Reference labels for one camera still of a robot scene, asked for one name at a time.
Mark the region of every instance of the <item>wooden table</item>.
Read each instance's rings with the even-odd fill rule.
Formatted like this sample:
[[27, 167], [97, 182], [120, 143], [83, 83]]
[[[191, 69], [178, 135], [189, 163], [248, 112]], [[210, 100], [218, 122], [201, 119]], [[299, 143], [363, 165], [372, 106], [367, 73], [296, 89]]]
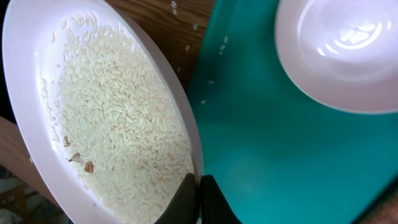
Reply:
[[[158, 45], [188, 87], [215, 0], [108, 0], [133, 18]], [[0, 117], [0, 164], [56, 204], [35, 166], [30, 162], [18, 127]], [[366, 224], [398, 223], [398, 195], [380, 206]]]

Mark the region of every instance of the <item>teal tray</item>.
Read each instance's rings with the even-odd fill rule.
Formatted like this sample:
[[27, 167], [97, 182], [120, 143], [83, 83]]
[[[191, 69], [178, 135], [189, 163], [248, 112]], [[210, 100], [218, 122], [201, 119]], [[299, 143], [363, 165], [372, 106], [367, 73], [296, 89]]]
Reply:
[[277, 57], [277, 4], [215, 4], [188, 90], [205, 172], [245, 224], [350, 223], [398, 174], [398, 114], [345, 113], [303, 94]]

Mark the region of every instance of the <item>green tray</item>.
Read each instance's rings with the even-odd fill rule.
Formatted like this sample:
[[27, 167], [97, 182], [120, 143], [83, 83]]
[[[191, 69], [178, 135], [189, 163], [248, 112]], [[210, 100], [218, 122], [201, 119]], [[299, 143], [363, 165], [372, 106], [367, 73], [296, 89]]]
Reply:
[[349, 114], [302, 93], [277, 57], [277, 4], [215, 4], [188, 91], [205, 172], [245, 224], [350, 223], [398, 174], [398, 114]]

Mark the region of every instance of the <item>uncooked rice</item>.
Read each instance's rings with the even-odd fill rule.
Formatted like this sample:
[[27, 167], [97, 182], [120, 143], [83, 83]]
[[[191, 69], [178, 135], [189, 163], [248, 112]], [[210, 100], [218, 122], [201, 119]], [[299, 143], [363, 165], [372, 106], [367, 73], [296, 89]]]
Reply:
[[[67, 154], [81, 159], [70, 164], [118, 219], [154, 223], [193, 172], [178, 115], [154, 66], [124, 29], [97, 26], [92, 14], [75, 16], [74, 23], [92, 30], [75, 35], [61, 22], [68, 41], [56, 140], [69, 140]], [[89, 162], [92, 174], [84, 171]]]

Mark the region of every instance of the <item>white bowl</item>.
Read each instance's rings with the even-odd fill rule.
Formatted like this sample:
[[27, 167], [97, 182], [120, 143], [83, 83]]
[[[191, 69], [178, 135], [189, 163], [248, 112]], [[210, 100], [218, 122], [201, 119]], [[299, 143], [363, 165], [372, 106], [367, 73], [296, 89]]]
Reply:
[[[119, 21], [137, 40], [172, 97], [197, 177], [204, 173], [201, 142], [192, 109], [177, 76], [159, 48], [135, 22], [129, 20], [127, 24], [102, 0], [11, 1], [4, 20], [2, 56], [12, 108], [34, 164], [57, 202], [75, 223], [119, 223], [98, 197], [84, 188], [63, 156], [64, 152], [52, 147], [49, 118], [39, 96], [40, 80], [54, 75], [53, 67], [61, 58], [57, 54], [59, 49], [49, 46], [49, 37], [59, 27], [61, 19], [80, 11], [94, 12], [100, 25]], [[53, 52], [53, 56], [49, 57], [49, 52]]]
[[324, 105], [398, 111], [398, 2], [281, 0], [275, 25], [290, 79]]

